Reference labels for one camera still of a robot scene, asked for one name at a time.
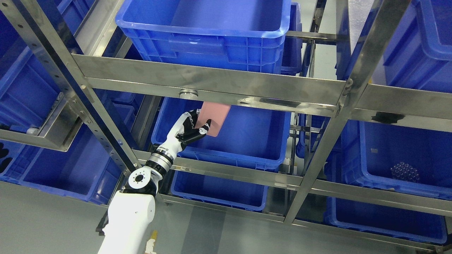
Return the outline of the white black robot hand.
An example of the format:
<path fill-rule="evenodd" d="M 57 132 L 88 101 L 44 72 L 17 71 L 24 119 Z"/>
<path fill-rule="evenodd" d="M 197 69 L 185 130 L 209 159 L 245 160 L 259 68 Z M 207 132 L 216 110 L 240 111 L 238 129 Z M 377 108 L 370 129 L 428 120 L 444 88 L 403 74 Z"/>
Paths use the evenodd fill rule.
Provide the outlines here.
<path fill-rule="evenodd" d="M 212 126 L 212 120 L 208 119 L 205 124 L 197 128 L 196 123 L 200 111 L 198 108 L 181 114 L 168 132 L 165 142 L 156 149 L 155 153 L 174 161 L 177 154 L 183 151 L 188 144 L 205 137 Z"/>

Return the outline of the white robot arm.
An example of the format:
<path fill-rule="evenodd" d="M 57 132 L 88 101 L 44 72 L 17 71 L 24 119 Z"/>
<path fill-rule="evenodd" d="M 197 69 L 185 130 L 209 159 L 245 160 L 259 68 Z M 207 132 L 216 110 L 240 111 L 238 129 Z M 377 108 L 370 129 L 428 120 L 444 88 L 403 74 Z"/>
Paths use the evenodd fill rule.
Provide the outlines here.
<path fill-rule="evenodd" d="M 156 211 L 159 182 L 170 170 L 176 151 L 157 149 L 144 166 L 129 175 L 123 190 L 117 191 L 107 210 L 99 254 L 143 254 L 146 232 Z"/>

